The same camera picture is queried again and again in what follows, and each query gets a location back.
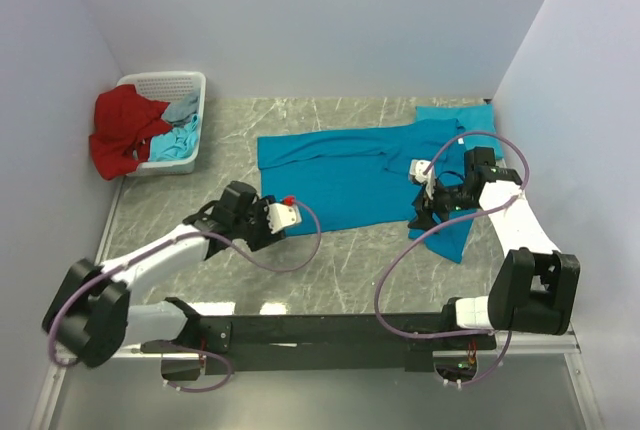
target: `white bracket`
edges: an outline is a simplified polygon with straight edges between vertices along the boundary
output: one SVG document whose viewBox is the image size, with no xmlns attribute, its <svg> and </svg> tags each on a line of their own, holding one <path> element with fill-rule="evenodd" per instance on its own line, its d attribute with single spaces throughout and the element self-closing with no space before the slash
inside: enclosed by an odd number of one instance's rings
<svg viewBox="0 0 640 430">
<path fill-rule="evenodd" d="M 456 300 L 456 324 L 460 328 L 493 330 L 488 305 L 488 296 Z"/>
<path fill-rule="evenodd" d="M 433 189 L 436 184 L 435 169 L 431 167 L 429 173 L 425 175 L 430 163 L 431 162 L 429 160 L 411 160 L 411 166 L 409 167 L 409 181 L 412 183 L 419 183 L 420 185 L 426 183 L 427 196 L 429 198 L 433 198 Z"/>
<path fill-rule="evenodd" d="M 293 227 L 302 222 L 300 209 L 297 205 L 285 205 L 283 203 L 272 203 L 269 205 L 267 221 L 271 233 L 278 233 L 285 228 Z"/>
</svg>

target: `white plastic basket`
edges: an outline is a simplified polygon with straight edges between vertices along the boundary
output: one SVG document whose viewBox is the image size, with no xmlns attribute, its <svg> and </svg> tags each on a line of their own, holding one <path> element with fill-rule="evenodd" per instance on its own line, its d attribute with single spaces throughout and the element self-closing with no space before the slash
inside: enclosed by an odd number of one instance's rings
<svg viewBox="0 0 640 430">
<path fill-rule="evenodd" d="M 204 116 L 204 96 L 207 80 L 200 72 L 148 72 L 136 73 L 122 77 L 118 85 L 133 84 L 139 95 L 150 100 L 177 102 L 189 92 L 200 89 L 198 106 L 198 143 L 190 157 L 171 162 L 143 162 L 129 177 L 148 177 L 151 175 L 175 175 L 191 173 L 196 165 L 196 157 L 200 148 L 202 134 L 202 118 Z"/>
</svg>

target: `light blue cloth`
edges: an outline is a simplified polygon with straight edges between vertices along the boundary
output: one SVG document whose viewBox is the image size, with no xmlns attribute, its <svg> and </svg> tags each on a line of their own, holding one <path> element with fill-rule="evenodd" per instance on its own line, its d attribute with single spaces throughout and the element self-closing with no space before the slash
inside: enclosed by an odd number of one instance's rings
<svg viewBox="0 0 640 430">
<path fill-rule="evenodd" d="M 280 200 L 294 195 L 318 215 L 323 231 L 409 221 L 420 187 L 409 182 L 412 159 L 431 159 L 457 134 L 456 120 L 421 121 L 388 128 L 330 130 L 258 138 L 262 195 Z M 464 173 L 464 145 L 452 145 L 436 172 Z M 451 177 L 445 184 L 456 183 Z M 459 262 L 471 222 L 442 230 L 427 239 L 429 249 Z M 315 232 L 310 218 L 288 235 Z"/>
<path fill-rule="evenodd" d="M 193 90 L 179 102 L 170 103 L 162 113 L 162 119 L 174 127 L 182 127 L 189 123 L 191 116 L 198 112 L 200 90 Z"/>
<path fill-rule="evenodd" d="M 192 115 L 184 127 L 151 139 L 150 162 L 167 162 L 190 157 L 198 143 L 198 115 Z"/>
<path fill-rule="evenodd" d="M 496 133 L 493 120 L 493 105 L 476 105 L 474 107 L 416 107 L 416 121 L 420 120 L 449 120 L 455 118 L 459 122 L 459 133 L 469 130 L 484 130 Z M 467 149 L 474 147 L 491 147 L 496 152 L 496 158 L 504 158 L 500 142 L 495 138 L 484 135 L 465 137 Z"/>
</svg>

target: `purple cable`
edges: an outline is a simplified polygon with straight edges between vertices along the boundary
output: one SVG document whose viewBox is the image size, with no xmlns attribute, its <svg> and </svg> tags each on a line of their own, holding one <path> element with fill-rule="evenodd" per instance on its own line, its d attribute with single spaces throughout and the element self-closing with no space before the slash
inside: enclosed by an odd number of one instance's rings
<svg viewBox="0 0 640 430">
<path fill-rule="evenodd" d="M 190 388 L 190 387 L 182 387 L 175 382 L 167 381 L 167 385 L 170 386 L 171 388 L 175 388 L 176 390 L 184 393 L 211 392 L 212 390 L 217 390 L 218 388 L 225 386 L 227 382 L 231 379 L 231 376 L 233 375 L 233 365 L 228 359 L 224 358 L 222 355 L 218 355 L 217 353 L 207 352 L 206 350 L 196 350 L 194 348 L 187 348 L 187 347 L 182 347 L 180 345 L 174 345 L 171 342 L 165 342 L 165 344 L 175 348 L 176 350 L 181 350 L 183 352 L 189 352 L 189 353 L 196 353 L 202 357 L 214 358 L 219 362 L 222 362 L 224 366 L 227 367 L 227 373 L 225 374 L 224 378 L 220 380 L 218 383 L 216 383 L 215 385 L 211 385 L 209 387 L 202 387 L 202 388 Z"/>
<path fill-rule="evenodd" d="M 507 350 L 509 350 L 509 345 L 510 344 L 511 344 L 511 331 L 507 332 L 507 339 L 504 342 L 504 346 L 502 347 L 502 351 L 500 352 L 498 357 L 493 361 L 493 363 L 489 366 L 489 368 L 487 368 L 480 375 L 476 375 L 471 380 L 467 380 L 466 382 L 460 382 L 460 385 L 463 386 L 463 387 L 468 387 L 469 385 L 475 385 L 476 383 L 484 380 L 489 375 L 491 375 L 496 370 L 496 368 L 498 368 L 500 366 L 500 362 L 502 362 L 502 360 L 504 359 L 504 356 L 507 354 Z M 453 380 L 449 380 L 448 386 L 457 387 L 458 384 L 457 384 L 457 382 L 454 382 Z"/>
<path fill-rule="evenodd" d="M 293 268 L 284 268 L 283 269 L 283 268 L 275 268 L 275 267 L 272 267 L 272 266 L 267 265 L 265 263 L 258 262 L 251 255 L 249 255 L 247 252 L 245 252 L 240 247 L 238 247 L 235 243 L 233 243 L 231 240 L 229 240 L 226 237 L 223 237 L 222 235 L 219 235 L 219 234 L 213 233 L 213 232 L 189 232 L 189 233 L 184 233 L 182 235 L 179 235 L 173 240 L 165 240 L 164 242 L 159 243 L 155 247 L 150 248 L 146 252 L 143 252 L 140 255 L 137 255 L 137 256 L 133 257 L 127 263 L 122 264 L 122 265 L 118 265 L 117 267 L 112 268 L 108 272 L 104 272 L 104 273 L 98 275 L 96 278 L 94 278 L 92 280 L 89 280 L 84 285 L 82 285 L 78 290 L 76 290 L 76 292 L 73 295 L 71 295 L 71 297 L 69 297 L 69 299 L 60 308 L 60 311 L 56 314 L 55 318 L 53 319 L 53 322 L 51 323 L 51 328 L 49 329 L 49 338 L 47 340 L 47 353 L 49 355 L 49 359 L 55 365 L 57 365 L 59 367 L 64 367 L 64 368 L 72 367 L 72 366 L 74 366 L 74 365 L 76 365 L 78 363 L 77 360 L 63 361 L 63 360 L 60 360 L 58 358 L 58 356 L 56 354 L 56 336 L 58 335 L 58 331 L 60 330 L 60 325 L 62 324 L 62 319 L 67 314 L 69 309 L 73 306 L 73 304 L 76 303 L 76 301 L 78 301 L 78 299 L 80 297 L 85 295 L 89 290 L 91 290 L 93 287 L 95 287 L 98 283 L 102 282 L 103 280 L 106 280 L 108 278 L 113 277 L 117 273 L 120 273 L 123 270 L 126 270 L 127 268 L 131 267 L 132 265 L 137 265 L 138 263 L 142 262 L 143 260 L 149 258 L 151 255 L 154 255 L 154 254 L 158 253 L 159 251 L 164 250 L 165 248 L 170 247 L 171 245 L 173 245 L 175 243 L 181 242 L 182 240 L 187 240 L 189 238 L 195 238 L 195 237 L 212 238 L 214 240 L 217 240 L 219 242 L 224 243 L 228 247 L 230 247 L 233 250 L 235 250 L 236 252 L 238 252 L 242 257 L 246 258 L 252 264 L 256 265 L 257 267 L 263 268 L 265 270 L 269 270 L 269 271 L 275 272 L 275 273 L 287 273 L 287 272 L 295 272 L 296 270 L 300 270 L 302 267 L 307 265 L 313 259 L 313 257 L 315 257 L 316 254 L 318 253 L 318 249 L 320 248 L 320 241 L 322 239 L 322 228 L 320 226 L 320 220 L 318 220 L 317 215 L 314 213 L 313 210 L 311 210 L 311 208 L 309 208 L 309 206 L 305 205 L 304 203 L 302 203 L 302 202 L 300 202 L 298 200 L 295 200 L 295 203 L 298 206 L 304 208 L 309 213 L 309 215 L 311 215 L 311 218 L 313 219 L 313 222 L 316 225 L 316 235 L 317 235 L 315 245 L 313 247 L 313 250 L 311 251 L 311 255 L 309 255 L 309 258 L 307 258 L 300 265 L 296 265 Z M 216 384 L 216 385 L 214 385 L 212 387 L 207 387 L 205 389 L 186 389 L 186 388 L 183 388 L 182 391 L 185 391 L 185 392 L 186 391 L 190 391 L 190 393 L 200 393 L 200 392 L 203 392 L 203 391 L 215 390 L 216 388 L 220 388 L 222 385 L 227 383 L 229 381 L 229 379 L 231 378 L 231 375 L 233 374 L 233 367 L 231 365 L 231 362 L 229 362 L 226 358 L 224 358 L 224 357 L 222 357 L 220 355 L 216 355 L 214 353 L 205 352 L 205 351 L 201 351 L 201 350 L 186 349 L 185 347 L 180 347 L 180 349 L 181 350 L 185 349 L 185 350 L 187 350 L 189 352 L 192 352 L 192 353 L 198 353 L 198 354 L 206 355 L 208 357 L 215 358 L 216 360 L 220 360 L 222 363 L 224 363 L 227 366 L 227 369 L 229 370 L 229 372 L 227 373 L 226 377 L 220 383 L 218 383 L 218 384 Z"/>
<path fill-rule="evenodd" d="M 431 170 L 431 168 L 434 166 L 436 160 L 438 158 L 440 158 L 440 156 L 444 153 L 444 151 L 453 143 L 457 142 L 458 139 L 469 136 L 469 135 L 487 135 L 490 137 L 494 137 L 497 138 L 498 140 L 500 140 L 501 142 L 506 143 L 508 146 L 510 146 L 514 152 L 516 152 L 516 154 L 518 155 L 518 157 L 520 157 L 520 160 L 522 161 L 522 165 L 524 167 L 524 177 L 522 179 L 522 185 L 520 185 L 520 189 L 524 190 L 525 187 L 527 186 L 527 183 L 529 183 L 529 163 L 527 162 L 527 159 L 525 158 L 524 154 L 520 151 L 520 149 L 518 147 L 516 147 L 516 145 L 511 142 L 510 140 L 506 139 L 505 137 L 501 137 L 500 135 L 496 135 L 490 132 L 484 132 L 481 130 L 472 130 L 470 132 L 464 132 L 461 133 L 460 135 L 456 135 L 455 137 L 453 137 L 451 140 L 449 140 L 447 143 L 445 143 L 442 148 L 440 150 L 438 150 L 438 153 L 436 153 L 436 155 L 433 157 L 433 160 L 431 160 L 431 163 L 429 163 L 429 166 L 427 167 L 427 169 L 424 171 L 424 174 L 427 175 L 429 173 L 429 171 Z M 509 200 L 507 200 L 507 202 L 503 203 L 502 205 L 495 207 L 495 208 L 491 208 L 489 210 L 482 210 L 480 212 L 476 212 L 476 213 L 472 213 L 472 214 L 468 214 L 468 215 L 463 215 L 461 217 L 457 217 L 451 220 L 447 220 L 446 222 L 442 222 L 439 223 L 438 225 L 436 225 L 433 228 L 430 228 L 429 230 L 427 230 L 426 232 L 424 232 L 422 235 L 420 235 L 418 238 L 416 238 L 413 242 L 411 242 L 409 244 L 409 246 L 407 246 L 407 248 L 405 248 L 402 252 L 400 252 L 400 254 L 393 259 L 393 261 L 391 262 L 391 264 L 389 264 L 389 266 L 384 270 L 384 272 L 382 273 L 382 277 L 380 277 L 380 280 L 378 281 L 378 285 L 376 285 L 376 291 L 373 297 L 373 308 L 375 309 L 375 313 L 376 313 L 376 318 L 378 319 L 378 321 L 380 322 L 380 324 L 386 328 L 387 330 L 389 330 L 391 333 L 394 333 L 400 337 L 404 337 L 404 338 L 411 338 L 414 340 L 432 340 L 435 338 L 447 338 L 447 337 L 461 337 L 461 336 L 465 336 L 465 335 L 478 335 L 478 334 L 485 334 L 488 333 L 487 330 L 455 330 L 452 332 L 439 332 L 439 333 L 409 333 L 409 332 L 403 332 L 402 330 L 399 330 L 395 327 L 393 327 L 392 325 L 390 325 L 382 316 L 382 313 L 380 312 L 380 294 L 382 293 L 382 287 L 384 285 L 384 282 L 386 282 L 387 278 L 389 278 L 389 275 L 391 275 L 391 272 L 393 271 L 394 268 L 396 268 L 396 266 L 398 265 L 398 263 L 400 263 L 400 261 L 407 256 L 407 254 L 413 250 L 414 248 L 416 248 L 418 245 L 420 245 L 420 243 L 422 243 L 426 238 L 430 237 L 431 235 L 433 235 L 434 233 L 439 232 L 440 230 L 443 230 L 447 227 L 450 227 L 451 225 L 455 225 L 456 223 L 460 223 L 460 222 L 466 222 L 467 220 L 473 220 L 474 218 L 478 218 L 478 217 L 483 217 L 485 215 L 491 215 L 492 213 L 496 213 L 499 212 L 501 210 L 504 210 L 505 208 L 509 207 L 513 202 L 515 202 L 518 198 L 518 195 L 514 195 L 513 197 L 511 197 Z"/>
</svg>

